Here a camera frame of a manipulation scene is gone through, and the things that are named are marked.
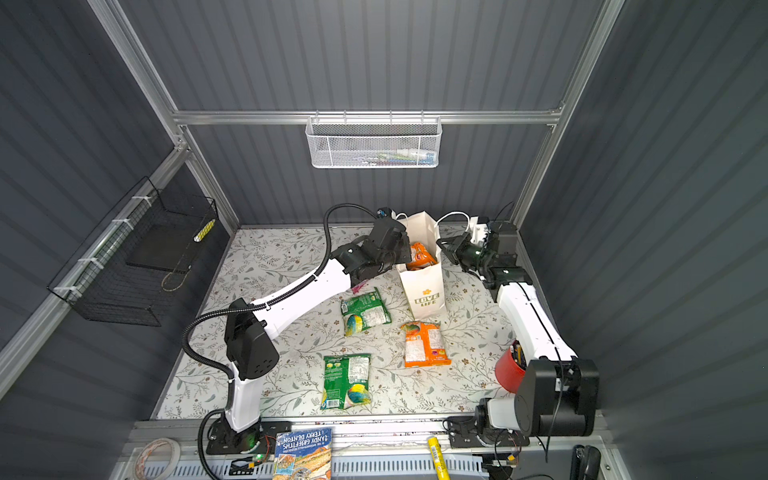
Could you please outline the orange Fox's fruit candy bag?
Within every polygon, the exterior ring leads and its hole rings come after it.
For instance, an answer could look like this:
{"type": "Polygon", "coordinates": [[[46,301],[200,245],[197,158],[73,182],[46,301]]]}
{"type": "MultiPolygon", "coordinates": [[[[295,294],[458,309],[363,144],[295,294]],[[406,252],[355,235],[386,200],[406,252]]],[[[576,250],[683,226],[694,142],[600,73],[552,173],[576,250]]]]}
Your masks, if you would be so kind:
{"type": "Polygon", "coordinates": [[[415,242],[410,246],[411,261],[406,264],[408,271],[417,271],[434,266],[438,263],[434,255],[421,243],[415,242]]]}

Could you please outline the white paper bag floral print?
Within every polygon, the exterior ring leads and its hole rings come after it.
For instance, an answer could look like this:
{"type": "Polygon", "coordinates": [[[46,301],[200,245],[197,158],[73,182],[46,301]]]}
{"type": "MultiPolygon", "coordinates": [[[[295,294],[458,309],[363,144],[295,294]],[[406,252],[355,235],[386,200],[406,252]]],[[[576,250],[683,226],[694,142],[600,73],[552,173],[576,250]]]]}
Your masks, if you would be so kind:
{"type": "Polygon", "coordinates": [[[396,219],[406,227],[410,243],[422,244],[436,260],[435,265],[418,270],[397,266],[409,308],[417,321],[440,323],[448,320],[441,250],[437,245],[437,240],[440,238],[440,221],[455,215],[463,216],[466,223],[469,223],[470,217],[461,211],[449,212],[439,220],[434,220],[425,211],[410,216],[396,215],[396,219]]]}

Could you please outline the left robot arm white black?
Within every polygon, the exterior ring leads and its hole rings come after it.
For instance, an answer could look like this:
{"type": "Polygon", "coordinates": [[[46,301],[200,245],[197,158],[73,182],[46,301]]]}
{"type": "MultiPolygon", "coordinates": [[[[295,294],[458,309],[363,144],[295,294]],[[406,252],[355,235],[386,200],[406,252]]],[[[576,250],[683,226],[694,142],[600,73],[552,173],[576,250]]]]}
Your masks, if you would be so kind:
{"type": "Polygon", "coordinates": [[[337,248],[326,241],[318,268],[260,302],[230,305],[225,328],[229,381],[224,417],[236,433],[260,421],[264,377],[280,360],[274,340],[295,320],[327,299],[411,260],[407,227],[378,217],[371,231],[337,248]]]}

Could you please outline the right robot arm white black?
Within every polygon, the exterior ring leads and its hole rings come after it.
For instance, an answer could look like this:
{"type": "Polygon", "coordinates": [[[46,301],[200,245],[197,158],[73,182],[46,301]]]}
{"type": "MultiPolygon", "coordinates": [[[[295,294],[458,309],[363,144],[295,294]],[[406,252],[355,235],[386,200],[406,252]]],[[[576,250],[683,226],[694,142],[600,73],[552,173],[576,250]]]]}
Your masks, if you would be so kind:
{"type": "Polygon", "coordinates": [[[466,232],[440,238],[437,246],[450,263],[481,280],[515,334],[495,367],[497,382],[510,395],[481,400],[475,410],[477,431],[516,431],[524,437],[591,435],[598,369],[562,339],[506,239],[490,231],[475,242],[466,232]]]}

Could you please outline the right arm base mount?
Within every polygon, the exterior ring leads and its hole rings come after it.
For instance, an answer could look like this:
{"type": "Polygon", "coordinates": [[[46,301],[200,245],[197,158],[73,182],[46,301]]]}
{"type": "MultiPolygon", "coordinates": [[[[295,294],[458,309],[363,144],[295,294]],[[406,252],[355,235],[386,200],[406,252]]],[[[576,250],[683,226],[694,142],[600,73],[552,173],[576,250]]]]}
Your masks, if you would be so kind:
{"type": "Polygon", "coordinates": [[[468,415],[448,416],[442,420],[442,427],[452,448],[518,448],[530,444],[530,440],[517,431],[477,426],[475,419],[468,415]]]}

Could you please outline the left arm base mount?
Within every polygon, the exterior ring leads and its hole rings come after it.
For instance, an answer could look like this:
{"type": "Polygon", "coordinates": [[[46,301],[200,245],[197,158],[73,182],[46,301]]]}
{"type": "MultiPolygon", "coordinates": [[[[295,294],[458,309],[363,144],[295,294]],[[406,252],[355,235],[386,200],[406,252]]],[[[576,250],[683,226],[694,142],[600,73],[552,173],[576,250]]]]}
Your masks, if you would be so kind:
{"type": "Polygon", "coordinates": [[[273,453],[278,434],[290,432],[288,421],[260,420],[242,432],[235,432],[225,419],[216,419],[208,427],[205,453],[209,455],[259,455],[273,453]]]}

